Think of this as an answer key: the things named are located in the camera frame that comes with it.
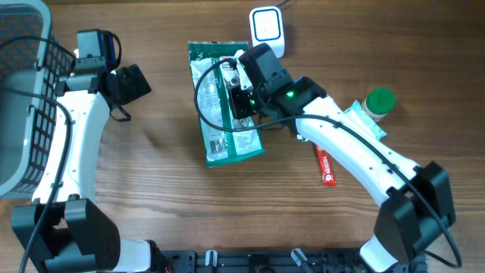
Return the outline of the green glove package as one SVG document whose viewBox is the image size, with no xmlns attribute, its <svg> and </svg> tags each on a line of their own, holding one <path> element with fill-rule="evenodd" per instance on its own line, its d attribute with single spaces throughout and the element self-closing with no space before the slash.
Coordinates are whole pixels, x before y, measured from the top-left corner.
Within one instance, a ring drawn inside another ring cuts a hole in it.
<svg viewBox="0 0 485 273">
<path fill-rule="evenodd" d="M 189 68 L 196 85 L 202 74 L 217 61 L 232 58 L 239 49 L 248 50 L 244 42 L 189 42 Z M 229 105 L 229 89 L 224 85 L 220 66 L 212 70 L 200 84 L 198 104 L 201 113 L 219 127 L 251 127 L 251 118 L 237 120 Z M 205 147 L 206 165 L 216 167 L 242 162 L 264 153 L 257 130 L 231 133 L 216 130 L 203 120 L 199 121 Z"/>
</svg>

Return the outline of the teal wet wipes pack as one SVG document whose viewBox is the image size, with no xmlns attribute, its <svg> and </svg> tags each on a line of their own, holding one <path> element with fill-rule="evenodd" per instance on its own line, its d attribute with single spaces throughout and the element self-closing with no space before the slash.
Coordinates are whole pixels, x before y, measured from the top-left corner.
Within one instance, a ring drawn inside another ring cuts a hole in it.
<svg viewBox="0 0 485 273">
<path fill-rule="evenodd" d="M 355 100 L 344 113 L 349 120 L 372 135 L 376 140 L 380 140 L 387 135 L 387 133 L 362 108 L 359 101 Z"/>
</svg>

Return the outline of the red Nescafe coffee stick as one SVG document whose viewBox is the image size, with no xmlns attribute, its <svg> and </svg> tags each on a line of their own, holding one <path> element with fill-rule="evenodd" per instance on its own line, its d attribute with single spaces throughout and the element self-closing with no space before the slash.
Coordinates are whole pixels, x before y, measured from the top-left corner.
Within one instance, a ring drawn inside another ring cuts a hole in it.
<svg viewBox="0 0 485 273">
<path fill-rule="evenodd" d="M 318 158 L 323 184 L 325 186 L 336 186 L 336 178 L 334 177 L 333 166 L 329 153 L 318 145 L 314 145 L 314 148 Z"/>
</svg>

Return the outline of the green lidded small jar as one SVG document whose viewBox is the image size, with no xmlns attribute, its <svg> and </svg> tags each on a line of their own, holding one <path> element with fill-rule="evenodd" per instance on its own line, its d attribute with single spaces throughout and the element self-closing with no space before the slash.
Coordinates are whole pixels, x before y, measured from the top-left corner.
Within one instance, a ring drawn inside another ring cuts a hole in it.
<svg viewBox="0 0 485 273">
<path fill-rule="evenodd" d="M 391 89 L 376 88 L 364 99 L 361 107 L 374 122 L 378 122 L 396 107 L 396 96 Z"/>
</svg>

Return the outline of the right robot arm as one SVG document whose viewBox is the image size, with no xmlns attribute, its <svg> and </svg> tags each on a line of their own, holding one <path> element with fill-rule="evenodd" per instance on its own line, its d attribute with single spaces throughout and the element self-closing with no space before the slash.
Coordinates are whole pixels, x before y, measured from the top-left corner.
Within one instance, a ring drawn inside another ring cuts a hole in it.
<svg viewBox="0 0 485 273">
<path fill-rule="evenodd" d="M 372 271 L 408 264 L 455 223 L 449 175 L 437 163 L 421 167 L 350 120 L 308 77 L 291 78 L 269 45 L 239 50 L 230 61 L 240 90 L 230 94 L 237 118 L 255 114 L 285 124 L 320 146 L 369 192 L 379 206 L 374 234 L 359 250 Z"/>
</svg>

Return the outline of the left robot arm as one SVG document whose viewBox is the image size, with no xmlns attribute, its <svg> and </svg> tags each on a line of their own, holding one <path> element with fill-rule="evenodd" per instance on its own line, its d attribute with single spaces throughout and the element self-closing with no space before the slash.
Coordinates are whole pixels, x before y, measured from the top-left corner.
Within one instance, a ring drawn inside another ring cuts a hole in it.
<svg viewBox="0 0 485 273">
<path fill-rule="evenodd" d="M 78 53 L 55 84 L 58 112 L 50 153 L 28 206 L 11 226 L 24 248 L 21 265 L 39 272 L 169 272 L 152 240 L 120 236 L 96 205 L 95 169 L 102 132 L 115 109 L 150 92 L 136 65 L 121 65 L 119 38 L 107 30 L 77 34 Z"/>
</svg>

